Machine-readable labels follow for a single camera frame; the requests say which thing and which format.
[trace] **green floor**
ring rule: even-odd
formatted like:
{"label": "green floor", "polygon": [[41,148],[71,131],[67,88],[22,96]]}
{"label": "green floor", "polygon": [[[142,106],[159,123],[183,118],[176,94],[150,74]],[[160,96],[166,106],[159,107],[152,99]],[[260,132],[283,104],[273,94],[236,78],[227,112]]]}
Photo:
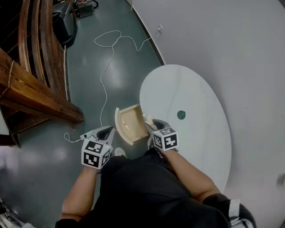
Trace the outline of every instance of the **green floor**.
{"label": "green floor", "polygon": [[[68,77],[73,104],[83,110],[85,122],[73,132],[64,123],[48,122],[20,135],[22,148],[0,148],[0,197],[18,216],[37,228],[54,227],[61,204],[82,169],[82,142],[71,139],[100,127],[100,112],[105,102],[100,74],[112,57],[112,49],[98,47],[94,39],[99,35],[120,30],[131,36],[138,46],[147,39],[139,21],[126,0],[99,0],[95,14],[78,20],[78,33],[68,49]],[[117,34],[99,40],[111,45]],[[116,107],[120,109],[139,103],[140,86],[153,69],[160,66],[152,46],[146,42],[137,53],[133,42],[124,38],[116,47],[114,59],[103,76],[108,102],[103,112],[103,125],[114,126]],[[126,144],[116,133],[113,146],[122,147],[129,158],[139,157],[147,148],[142,139],[133,146]],[[98,197],[99,183],[95,195]]]}

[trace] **black sleeve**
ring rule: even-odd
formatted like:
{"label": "black sleeve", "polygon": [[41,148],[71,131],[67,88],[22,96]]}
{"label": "black sleeve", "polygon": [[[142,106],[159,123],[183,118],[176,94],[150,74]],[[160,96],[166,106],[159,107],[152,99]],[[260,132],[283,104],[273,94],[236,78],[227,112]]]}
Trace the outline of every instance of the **black sleeve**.
{"label": "black sleeve", "polygon": [[78,222],[74,219],[61,219],[55,223],[55,228],[77,228]]}
{"label": "black sleeve", "polygon": [[[223,194],[213,194],[211,196],[208,196],[206,199],[204,199],[203,204],[217,208],[230,221],[230,218],[228,216],[228,210],[229,210],[230,202],[231,202],[231,200],[228,199]],[[254,228],[257,227],[252,214],[242,204],[240,204],[240,215],[239,215],[239,217],[241,219],[246,219],[246,220],[250,221]]]}

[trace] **white cable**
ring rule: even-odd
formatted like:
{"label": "white cable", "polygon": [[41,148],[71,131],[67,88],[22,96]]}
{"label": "white cable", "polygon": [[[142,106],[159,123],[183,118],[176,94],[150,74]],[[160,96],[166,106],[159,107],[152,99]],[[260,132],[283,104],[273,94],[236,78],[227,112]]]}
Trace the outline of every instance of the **white cable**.
{"label": "white cable", "polygon": [[67,141],[71,142],[71,143],[77,143],[77,142],[79,142],[79,141],[81,140],[81,138],[80,138],[80,139],[78,139],[78,140],[76,140],[76,141],[71,141],[71,140],[70,140],[70,135],[69,135],[69,133],[67,133],[67,132],[64,134],[64,138],[65,138]]}
{"label": "white cable", "polygon": [[[119,37],[117,38],[117,40],[113,43],[112,46],[103,46],[103,45],[100,45],[100,44],[96,43],[96,40],[97,40],[98,38],[100,38],[100,37],[102,37],[102,36],[104,36],[104,35],[106,35],[106,34],[108,34],[108,33],[112,33],[112,32],[119,32],[119,33],[120,33],[120,36],[119,36]],[[130,38],[130,39],[133,41],[133,43],[134,43],[134,45],[135,45],[135,48],[137,49],[137,52],[139,52],[139,51],[142,49],[144,42],[146,42],[146,41],[148,41],[148,40],[151,39],[151,38],[149,38],[149,39],[145,40],[145,41],[142,43],[142,46],[140,47],[139,50],[138,50],[137,45],[135,44],[135,42],[134,42],[134,40],[133,40],[132,37],[122,37],[122,33],[121,33],[120,31],[118,31],[118,30],[114,30],[114,31],[110,31],[110,32],[104,33],[104,34],[100,35],[99,37],[97,37],[97,38],[94,40],[94,43],[95,43],[96,45],[98,45],[98,46],[100,46],[100,47],[103,47],[103,48],[112,48],[112,50],[113,50],[112,58],[111,58],[110,62],[108,63],[107,67],[105,68],[105,70],[102,72],[102,74],[101,74],[101,76],[100,76],[100,82],[101,82],[101,84],[102,84],[102,86],[103,86],[103,89],[104,89],[104,91],[105,91],[105,94],[106,94],[106,100],[105,100],[105,103],[104,103],[104,105],[103,105],[103,107],[102,107],[102,110],[101,110],[101,113],[100,113],[100,123],[101,123],[101,126],[103,126],[103,124],[102,124],[102,112],[103,112],[104,107],[105,107],[105,105],[106,105],[106,103],[107,103],[107,100],[108,100],[108,95],[107,95],[105,86],[104,86],[104,84],[103,84],[103,82],[102,82],[102,75],[103,75],[103,74],[105,73],[105,71],[108,69],[108,67],[109,67],[109,65],[110,65],[110,63],[111,63],[111,61],[113,60],[113,58],[114,58],[114,46],[116,46],[117,42],[118,42],[121,38]]]}

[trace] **white table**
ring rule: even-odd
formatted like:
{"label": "white table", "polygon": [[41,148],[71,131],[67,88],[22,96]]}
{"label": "white table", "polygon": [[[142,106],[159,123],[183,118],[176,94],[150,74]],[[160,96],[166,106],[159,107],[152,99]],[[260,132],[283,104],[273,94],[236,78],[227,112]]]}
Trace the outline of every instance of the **white table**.
{"label": "white table", "polygon": [[[146,77],[139,99],[144,114],[168,122],[178,132],[179,153],[223,192],[231,166],[231,136],[208,83],[187,67],[165,65]],[[183,120],[177,117],[180,110],[186,112]]]}

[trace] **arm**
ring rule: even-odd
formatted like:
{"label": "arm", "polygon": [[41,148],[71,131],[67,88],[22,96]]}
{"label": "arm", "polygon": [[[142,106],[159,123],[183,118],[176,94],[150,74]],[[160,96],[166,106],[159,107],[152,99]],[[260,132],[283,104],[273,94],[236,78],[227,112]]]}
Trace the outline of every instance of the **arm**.
{"label": "arm", "polygon": [[79,221],[93,204],[97,169],[84,166],[68,196],[62,204],[61,219]]}
{"label": "arm", "polygon": [[220,193],[211,178],[191,165],[178,152],[170,150],[163,152],[163,154],[168,159],[178,179],[190,191],[194,199],[203,202],[208,196]]}

